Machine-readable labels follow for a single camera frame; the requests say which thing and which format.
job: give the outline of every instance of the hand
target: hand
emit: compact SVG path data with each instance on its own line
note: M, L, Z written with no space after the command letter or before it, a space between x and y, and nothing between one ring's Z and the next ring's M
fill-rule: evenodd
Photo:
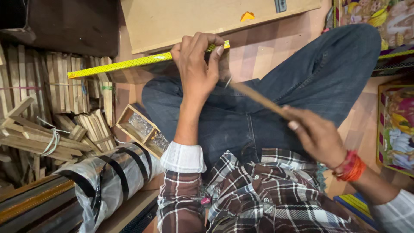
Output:
M207 63L205 51L210 44L217 47ZM197 32L194 37L184 36L181 43L174 45L171 55L180 71L183 85L183 102L204 105L219 80L219 59L224 51L224 40L215 34Z
M310 110L284 106L285 113L293 119L288 123L295 131L303 148L317 161L333 169L347 156L347 150L335 125Z

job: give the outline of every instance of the shirt sleeve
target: shirt sleeve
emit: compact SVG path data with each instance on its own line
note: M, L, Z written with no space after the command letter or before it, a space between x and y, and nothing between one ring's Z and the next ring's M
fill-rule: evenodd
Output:
M200 173L166 171L158 196L159 232L205 232Z
M390 202L371 206L375 222L385 232L414 232L414 195L405 190Z
M202 173L207 170L201 146L186 146L172 141L161 157L161 165L169 171Z

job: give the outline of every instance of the red thread bracelet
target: red thread bracelet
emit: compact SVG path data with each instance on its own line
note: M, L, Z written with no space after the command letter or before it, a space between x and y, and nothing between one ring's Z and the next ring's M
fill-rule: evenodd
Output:
M342 168L342 173L335 172L336 169ZM343 180L348 182L357 181L362 173L366 169L366 164L357 155L356 150L348 150L345 160L336 168L334 168L333 175L337 177L337 180Z

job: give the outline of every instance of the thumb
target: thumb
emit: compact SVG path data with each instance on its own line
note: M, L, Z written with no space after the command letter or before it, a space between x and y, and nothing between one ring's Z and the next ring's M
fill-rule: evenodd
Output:
M313 148L313 142L306 129L297 121L290 121L287 126L298 136L305 150Z
M208 61L208 73L207 77L211 79L219 78L219 61L220 57L224 52L223 46L217 46L210 54Z

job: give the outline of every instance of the blue jeans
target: blue jeans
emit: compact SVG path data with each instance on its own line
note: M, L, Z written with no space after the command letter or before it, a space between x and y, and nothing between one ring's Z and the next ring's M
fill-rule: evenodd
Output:
M262 80L246 85L278 105L309 109L336 127L347 117L380 54L378 31L368 24L330 30L297 51ZM177 127L183 90L179 77L154 78L142 91L152 121L169 141ZM262 148L306 155L295 133L276 113L218 83L200 115L198 142L207 172L231 151L241 163L259 162Z

